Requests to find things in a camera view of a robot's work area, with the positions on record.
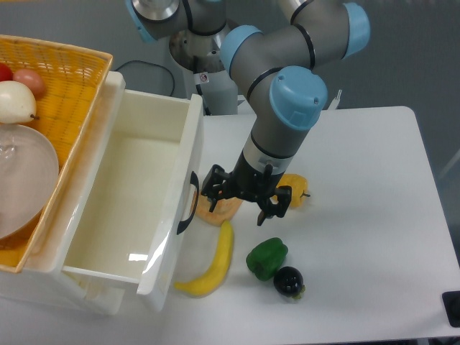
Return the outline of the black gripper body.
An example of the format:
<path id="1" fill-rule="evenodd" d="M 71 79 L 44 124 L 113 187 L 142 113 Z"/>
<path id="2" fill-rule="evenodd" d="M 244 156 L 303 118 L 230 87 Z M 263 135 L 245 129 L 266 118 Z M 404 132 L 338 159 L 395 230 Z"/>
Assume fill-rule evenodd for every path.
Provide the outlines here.
<path id="1" fill-rule="evenodd" d="M 272 168 L 267 173 L 259 172 L 240 154 L 234 170 L 224 183 L 224 195 L 255 202 L 264 212 L 280 212 L 282 208 L 276 206 L 271 197 L 281 177 L 281 174 L 275 175 Z"/>

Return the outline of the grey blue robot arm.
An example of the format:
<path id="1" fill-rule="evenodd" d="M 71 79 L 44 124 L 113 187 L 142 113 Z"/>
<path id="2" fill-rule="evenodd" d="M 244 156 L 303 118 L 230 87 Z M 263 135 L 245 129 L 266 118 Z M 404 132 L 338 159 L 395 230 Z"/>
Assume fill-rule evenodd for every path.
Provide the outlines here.
<path id="1" fill-rule="evenodd" d="M 230 198 L 256 203 L 259 224 L 283 217 L 292 190 L 280 179 L 328 98 L 313 71 L 367 46 L 365 10 L 344 1 L 281 1 L 289 25 L 264 34 L 251 25 L 230 29 L 224 1 L 128 1 L 126 7 L 146 40 L 182 31 L 224 35 L 218 58 L 257 118 L 234 169 L 214 165 L 201 193 L 212 206 Z"/>

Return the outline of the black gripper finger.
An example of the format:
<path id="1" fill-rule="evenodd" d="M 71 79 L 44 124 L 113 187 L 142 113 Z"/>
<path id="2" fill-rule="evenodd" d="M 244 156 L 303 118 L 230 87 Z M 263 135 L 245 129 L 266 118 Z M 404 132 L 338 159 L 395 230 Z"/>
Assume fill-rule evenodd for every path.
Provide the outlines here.
<path id="1" fill-rule="evenodd" d="M 213 213 L 220 200 L 230 198 L 230 174 L 220 165 L 213 165 L 206 175 L 201 188 L 201 195 L 205 196 L 210 206 L 208 211 Z"/>
<path id="2" fill-rule="evenodd" d="M 291 198 L 292 188 L 289 185 L 275 188 L 271 196 L 259 198 L 257 205 L 261 211 L 257 217 L 257 225 L 261 226 L 266 219 L 271 219 L 274 216 L 283 218 L 290 205 Z"/>

